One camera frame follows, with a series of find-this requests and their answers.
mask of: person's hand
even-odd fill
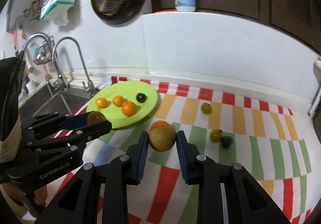
[[[26,195],[25,193],[18,190],[18,188],[11,182],[4,183],[3,188],[8,196],[15,200],[19,200],[19,197]],[[33,193],[33,200],[36,202],[36,204],[43,204],[48,197],[47,186],[43,186],[40,189],[35,190]]]
[[[46,202],[48,197],[47,186],[43,186],[40,189],[37,189],[33,192],[35,195],[33,196],[33,200],[38,204],[43,204]]]

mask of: white tile wall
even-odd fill
[[[88,68],[126,67],[146,68],[142,17],[126,26],[110,26],[102,22],[91,5],[69,16],[65,27],[53,26],[49,35],[57,42],[64,36],[78,40]],[[64,41],[57,53],[63,69],[81,68],[77,48],[72,41]]]
[[[233,78],[307,99],[319,86],[317,54],[264,25],[210,13],[150,14],[143,24],[149,72]]]

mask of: faucet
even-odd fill
[[[76,46],[77,46],[77,48],[78,48],[80,60],[81,60],[81,63],[82,63],[82,67],[83,67],[83,69],[85,70],[85,74],[86,74],[86,77],[87,77],[87,80],[88,80],[88,82],[87,82],[88,86],[86,86],[86,84],[85,84],[84,81],[82,82],[82,85],[83,85],[83,87],[84,87],[84,89],[85,89],[85,93],[90,92],[91,95],[94,96],[94,95],[97,93],[97,90],[96,90],[96,87],[94,86],[94,83],[92,82],[92,80],[91,80],[90,77],[89,77],[89,74],[88,74],[88,71],[87,71],[85,62],[84,62],[84,60],[83,60],[82,53],[81,53],[80,45],[79,45],[78,41],[77,41],[75,38],[70,37],[70,36],[66,36],[66,37],[61,38],[61,39],[56,43],[56,45],[54,46],[54,49],[52,50],[52,61],[57,60],[57,58],[58,58],[58,55],[56,54],[57,46],[58,46],[62,41],[64,41],[64,40],[71,40],[71,41],[73,41],[73,42],[76,44]]]
[[[32,39],[37,38],[37,37],[40,37],[46,41],[46,43],[48,44],[49,51],[52,53],[52,62],[55,65],[55,68],[57,70],[57,75],[58,75],[58,80],[55,81],[54,83],[51,83],[52,87],[54,88],[54,90],[57,90],[60,86],[63,86],[64,90],[66,90],[67,88],[69,88],[69,84],[68,84],[67,79],[64,75],[64,72],[62,71],[62,69],[60,67],[58,60],[54,60],[51,40],[47,34],[35,33],[35,34],[31,35],[24,43],[22,50],[26,50],[27,46],[32,41]]]

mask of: red stripe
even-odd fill
[[[142,219],[139,217],[134,216],[133,214],[128,213],[128,221],[129,224],[139,224]]]
[[[176,95],[177,96],[187,97],[188,90],[189,90],[189,86],[179,84],[178,87],[177,87]]]
[[[87,109],[87,107],[83,108],[77,115],[86,113],[86,109]]]
[[[280,114],[283,114],[283,107],[282,106],[278,105],[278,110],[279,110]]]
[[[159,224],[174,190],[179,170],[161,166],[154,200],[147,221]]]
[[[283,213],[291,220],[293,213],[293,183],[292,179],[284,179],[284,190],[283,190]]]
[[[117,77],[116,76],[112,76],[111,77],[111,84],[115,84],[115,83],[118,83]]]
[[[73,173],[69,172],[65,175],[65,178],[63,180],[63,182],[60,184],[59,189],[57,190],[56,194],[54,195],[54,197],[59,193],[59,191],[61,191],[61,189],[67,184],[68,181],[70,181],[70,179],[73,177]]]
[[[261,111],[270,111],[269,104],[265,101],[259,101]]]
[[[159,86],[158,86],[158,92],[159,93],[167,93],[169,85],[170,85],[169,83],[160,82]]]
[[[102,210],[102,206],[104,204],[104,198],[102,196],[99,196],[98,200],[98,213]]]
[[[307,210],[307,212],[305,213],[304,221],[306,221],[309,218],[310,213],[311,213],[311,209]]]
[[[69,130],[63,129],[62,132],[59,133],[59,135],[56,138],[66,136],[68,132],[69,132]]]
[[[150,84],[150,80],[140,79],[140,81],[143,82],[143,83],[148,83],[148,84]]]
[[[205,100],[205,101],[212,101],[213,97],[213,90],[209,89],[200,89],[200,93],[198,94],[198,99]]]
[[[299,224],[301,216],[297,216],[292,220],[292,224]]]
[[[251,108],[251,98],[244,97],[244,107],[245,108]]]
[[[235,95],[230,93],[223,93],[222,103],[235,105]]]

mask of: dish rack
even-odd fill
[[[54,38],[51,36],[51,46],[55,46]],[[52,60],[52,52],[49,50],[49,46],[46,41],[43,41],[42,46],[40,46],[33,56],[33,62],[36,65],[42,65],[50,62]]]

